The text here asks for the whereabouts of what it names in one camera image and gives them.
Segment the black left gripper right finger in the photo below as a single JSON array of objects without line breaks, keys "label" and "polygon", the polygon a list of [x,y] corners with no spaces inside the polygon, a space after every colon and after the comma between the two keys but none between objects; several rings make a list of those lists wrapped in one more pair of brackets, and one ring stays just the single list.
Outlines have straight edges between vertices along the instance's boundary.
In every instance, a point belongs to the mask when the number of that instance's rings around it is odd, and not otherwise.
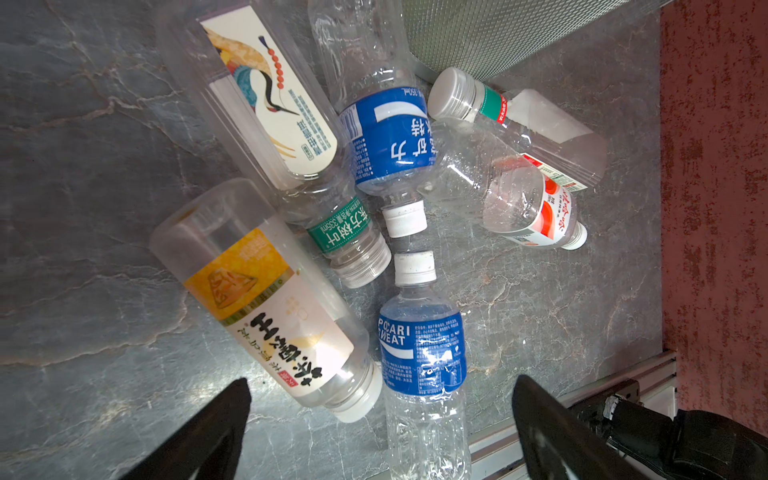
[{"label": "black left gripper right finger", "polygon": [[514,420],[531,479],[645,477],[527,375],[514,385]]}]

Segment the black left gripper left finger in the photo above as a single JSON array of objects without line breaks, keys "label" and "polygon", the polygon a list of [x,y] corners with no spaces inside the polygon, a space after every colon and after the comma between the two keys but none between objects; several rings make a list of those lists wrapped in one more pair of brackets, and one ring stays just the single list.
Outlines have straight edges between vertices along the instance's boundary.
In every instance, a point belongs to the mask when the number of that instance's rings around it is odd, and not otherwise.
[{"label": "black left gripper left finger", "polygon": [[251,395],[237,379],[213,398],[125,479],[232,479],[239,463]]}]

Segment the yellow label tea bottle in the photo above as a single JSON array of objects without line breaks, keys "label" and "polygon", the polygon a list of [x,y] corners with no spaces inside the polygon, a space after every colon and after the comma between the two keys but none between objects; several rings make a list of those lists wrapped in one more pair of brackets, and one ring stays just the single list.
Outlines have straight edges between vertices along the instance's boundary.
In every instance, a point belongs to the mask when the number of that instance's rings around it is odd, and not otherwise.
[{"label": "yellow label tea bottle", "polygon": [[251,181],[200,195],[149,247],[300,405],[344,423],[373,409],[383,379],[368,330]]}]

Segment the Pocari Sweat blue bottle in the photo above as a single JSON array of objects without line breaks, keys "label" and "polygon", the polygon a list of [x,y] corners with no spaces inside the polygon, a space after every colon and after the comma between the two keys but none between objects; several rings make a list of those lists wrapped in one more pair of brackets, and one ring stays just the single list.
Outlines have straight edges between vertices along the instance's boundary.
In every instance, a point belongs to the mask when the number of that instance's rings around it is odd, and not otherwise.
[{"label": "Pocari Sweat blue bottle", "polygon": [[394,479],[467,479],[467,348],[456,304],[435,289],[430,251],[394,258],[398,294],[380,309],[377,332],[389,470]]}]

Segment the red white label bottle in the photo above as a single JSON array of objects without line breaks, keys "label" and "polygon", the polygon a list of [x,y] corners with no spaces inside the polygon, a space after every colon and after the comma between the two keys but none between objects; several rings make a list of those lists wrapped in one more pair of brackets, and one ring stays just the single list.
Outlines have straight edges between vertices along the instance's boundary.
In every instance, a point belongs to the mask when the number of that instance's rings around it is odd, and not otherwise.
[{"label": "red white label bottle", "polygon": [[440,120],[431,128],[437,157],[420,186],[430,202],[521,246],[585,245],[572,194],[522,154],[468,122]]}]

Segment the blue label bottle near bin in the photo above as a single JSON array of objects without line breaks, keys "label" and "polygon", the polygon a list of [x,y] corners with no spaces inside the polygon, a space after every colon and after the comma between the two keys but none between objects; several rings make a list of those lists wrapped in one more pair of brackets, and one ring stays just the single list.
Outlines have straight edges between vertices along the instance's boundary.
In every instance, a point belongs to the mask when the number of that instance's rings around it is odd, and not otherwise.
[{"label": "blue label bottle near bin", "polygon": [[383,201],[391,238],[427,227],[418,193],[436,160],[398,1],[311,1],[330,101],[352,143],[355,183]]}]

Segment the green band square bottle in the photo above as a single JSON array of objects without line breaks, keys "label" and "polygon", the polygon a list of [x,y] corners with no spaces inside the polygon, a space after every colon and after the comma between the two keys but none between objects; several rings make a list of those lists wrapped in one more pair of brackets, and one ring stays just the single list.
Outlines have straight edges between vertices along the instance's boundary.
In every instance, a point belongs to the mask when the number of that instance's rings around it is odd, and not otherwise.
[{"label": "green band square bottle", "polygon": [[607,141],[533,89],[502,94],[449,67],[435,80],[427,106],[435,119],[489,131],[570,192],[593,188],[604,177]]}]

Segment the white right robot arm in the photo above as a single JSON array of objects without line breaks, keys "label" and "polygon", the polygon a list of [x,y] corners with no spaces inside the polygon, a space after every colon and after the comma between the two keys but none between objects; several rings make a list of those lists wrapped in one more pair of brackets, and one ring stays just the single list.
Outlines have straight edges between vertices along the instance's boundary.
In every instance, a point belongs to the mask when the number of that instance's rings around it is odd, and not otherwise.
[{"label": "white right robot arm", "polygon": [[625,380],[569,407],[607,444],[666,479],[765,479],[767,438],[702,410],[670,418],[640,401]]}]

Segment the crane label clear bottle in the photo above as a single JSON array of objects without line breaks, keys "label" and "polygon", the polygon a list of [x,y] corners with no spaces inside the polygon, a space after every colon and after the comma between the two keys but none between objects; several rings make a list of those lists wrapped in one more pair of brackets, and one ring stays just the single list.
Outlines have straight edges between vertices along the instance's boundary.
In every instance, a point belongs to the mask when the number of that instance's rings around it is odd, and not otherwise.
[{"label": "crane label clear bottle", "polygon": [[169,72],[281,218],[344,286],[382,274],[391,251],[357,195],[350,140],[297,26],[268,1],[166,1],[155,28]]}]

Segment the grey mesh waste bin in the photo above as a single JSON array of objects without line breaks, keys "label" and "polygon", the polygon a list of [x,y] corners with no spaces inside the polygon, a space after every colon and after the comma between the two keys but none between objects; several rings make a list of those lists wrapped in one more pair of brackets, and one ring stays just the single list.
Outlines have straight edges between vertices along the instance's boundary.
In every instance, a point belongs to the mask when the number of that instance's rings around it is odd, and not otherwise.
[{"label": "grey mesh waste bin", "polygon": [[490,79],[616,10],[622,1],[404,1],[416,75],[427,82],[449,67]]}]

